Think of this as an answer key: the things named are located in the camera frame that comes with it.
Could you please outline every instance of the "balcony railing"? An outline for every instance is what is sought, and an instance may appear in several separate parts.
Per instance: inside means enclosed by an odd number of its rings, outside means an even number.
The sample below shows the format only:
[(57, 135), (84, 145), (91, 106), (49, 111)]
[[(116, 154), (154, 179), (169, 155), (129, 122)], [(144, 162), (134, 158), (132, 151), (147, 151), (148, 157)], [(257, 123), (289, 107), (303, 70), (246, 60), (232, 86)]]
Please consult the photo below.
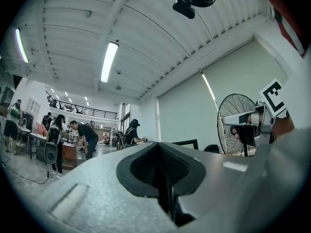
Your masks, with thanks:
[(53, 100), (51, 96), (47, 92), (47, 99), (50, 107), (57, 108), (60, 110), (65, 110), (77, 114), (83, 114), (91, 117), (102, 117), (102, 118), (108, 118), (108, 119), (117, 119), (116, 112), (110, 112), (110, 111), (102, 111), (97, 109), (92, 109), (89, 107), (80, 106), (73, 103), (67, 103), (59, 100)]

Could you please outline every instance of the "floor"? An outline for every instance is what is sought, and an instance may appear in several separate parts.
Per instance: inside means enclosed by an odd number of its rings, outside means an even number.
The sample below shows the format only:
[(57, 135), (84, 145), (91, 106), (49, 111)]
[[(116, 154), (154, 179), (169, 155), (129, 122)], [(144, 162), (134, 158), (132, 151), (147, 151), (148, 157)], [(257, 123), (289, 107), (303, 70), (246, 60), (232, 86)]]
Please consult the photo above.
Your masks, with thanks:
[[(97, 145), (97, 150), (94, 152), (93, 157), (114, 151), (116, 151), (116, 147)], [(58, 180), (56, 175), (53, 175), (50, 165), (45, 165), (44, 162), (37, 160), (34, 156), (31, 160), (29, 155), (23, 151), (23, 148), (21, 155), (13, 155), (12, 152), (6, 153), (4, 144), (1, 143), (0, 160), (12, 186), (23, 194), (23, 196), (32, 199), (34, 202), (36, 202), (36, 198), (41, 193), (48, 189), (51, 183)], [(84, 161), (86, 161), (85, 153), (79, 151), (79, 148), (77, 148), (77, 165), (80, 165)], [(47, 180), (48, 168), (50, 177)], [(70, 170), (63, 169), (63, 175), (66, 175), (68, 172), (70, 172)]]

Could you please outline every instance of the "electric fan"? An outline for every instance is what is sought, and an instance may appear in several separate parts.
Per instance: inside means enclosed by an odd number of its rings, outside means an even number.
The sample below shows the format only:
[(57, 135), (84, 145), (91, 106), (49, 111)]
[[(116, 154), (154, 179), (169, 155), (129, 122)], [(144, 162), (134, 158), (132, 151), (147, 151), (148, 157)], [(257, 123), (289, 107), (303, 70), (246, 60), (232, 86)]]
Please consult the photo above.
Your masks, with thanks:
[(223, 117), (255, 110), (255, 103), (248, 97), (241, 94), (231, 94), (227, 96), (219, 106), (217, 117), (217, 129), (220, 144), (225, 154), (249, 156), (253, 155), (256, 148), (243, 144), (240, 140), (234, 138), (231, 133), (230, 125), (224, 125)]

